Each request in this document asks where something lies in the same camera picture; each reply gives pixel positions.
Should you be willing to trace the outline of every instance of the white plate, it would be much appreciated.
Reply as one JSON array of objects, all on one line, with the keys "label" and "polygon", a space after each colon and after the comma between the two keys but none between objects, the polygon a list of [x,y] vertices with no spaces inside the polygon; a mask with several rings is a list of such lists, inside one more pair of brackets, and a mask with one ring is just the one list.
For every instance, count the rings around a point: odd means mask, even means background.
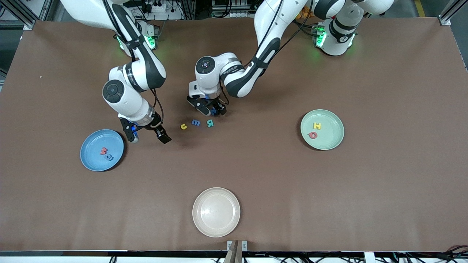
[{"label": "white plate", "polygon": [[231,233],[241,218],[241,206],[229,190],[213,187],[203,191],[193,204],[195,226],[209,237]]}]

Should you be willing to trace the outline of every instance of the brown table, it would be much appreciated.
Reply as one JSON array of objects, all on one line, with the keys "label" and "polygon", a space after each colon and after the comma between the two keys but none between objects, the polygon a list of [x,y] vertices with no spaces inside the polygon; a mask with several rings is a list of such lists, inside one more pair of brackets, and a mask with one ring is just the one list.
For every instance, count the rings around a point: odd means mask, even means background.
[{"label": "brown table", "polygon": [[[291,25],[289,37],[296,30]],[[167,22],[156,55],[167,145],[140,132],[123,162],[88,171],[92,132],[121,130],[101,89],[129,61],[109,30],[38,22],[0,94],[0,249],[446,250],[468,243],[468,74],[435,18],[365,19],[343,56],[300,33],[215,126],[185,100],[194,64],[256,48],[253,20]],[[143,96],[152,102],[149,92]],[[316,151],[301,118],[328,109],[346,134]],[[189,125],[185,131],[179,126]],[[197,195],[225,187],[242,207],[223,238],[192,221]]]}]

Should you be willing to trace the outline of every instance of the green plate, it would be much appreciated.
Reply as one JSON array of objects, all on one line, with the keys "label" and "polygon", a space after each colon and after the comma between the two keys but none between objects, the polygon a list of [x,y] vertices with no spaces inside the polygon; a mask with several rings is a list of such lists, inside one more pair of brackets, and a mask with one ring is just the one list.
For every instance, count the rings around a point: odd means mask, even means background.
[{"label": "green plate", "polygon": [[307,113],[300,123],[300,132],[310,146],[319,150],[335,148],[344,137],[343,123],[335,113],[328,110]]}]

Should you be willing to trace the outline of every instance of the plate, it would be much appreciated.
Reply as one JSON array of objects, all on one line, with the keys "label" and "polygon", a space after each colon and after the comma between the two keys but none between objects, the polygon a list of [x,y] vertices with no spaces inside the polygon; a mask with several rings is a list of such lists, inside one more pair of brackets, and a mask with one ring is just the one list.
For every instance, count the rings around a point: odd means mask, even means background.
[{"label": "plate", "polygon": [[80,158],[83,165],[95,172],[114,167],[124,154],[124,140],[116,131],[99,130],[89,135],[81,145]]},{"label": "plate", "polygon": [[203,191],[193,204],[195,226],[209,237],[231,233],[241,218],[241,206],[229,190],[214,187]]},{"label": "plate", "polygon": [[344,126],[338,116],[329,110],[313,110],[300,123],[304,140],[315,149],[331,150],[343,141]]}]

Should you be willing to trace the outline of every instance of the table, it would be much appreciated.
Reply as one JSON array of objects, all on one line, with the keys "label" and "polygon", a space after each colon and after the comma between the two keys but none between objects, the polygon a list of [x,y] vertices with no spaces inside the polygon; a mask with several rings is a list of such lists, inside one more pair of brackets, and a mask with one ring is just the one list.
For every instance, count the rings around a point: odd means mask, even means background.
[{"label": "table", "polygon": [[[291,25],[285,38],[295,30]],[[109,30],[37,22],[0,94],[0,249],[443,251],[468,242],[468,74],[436,18],[364,19],[351,49],[329,57],[298,34],[214,127],[185,100],[194,64],[232,51],[248,61],[253,20],[167,22],[155,51],[166,145],[140,132],[111,171],[79,157],[92,132],[121,131],[101,96],[129,61]],[[152,95],[143,96],[152,102]],[[336,113],[341,145],[316,151],[299,133],[314,109]],[[181,130],[185,123],[187,130]],[[224,187],[238,227],[201,234],[195,198]]]}]

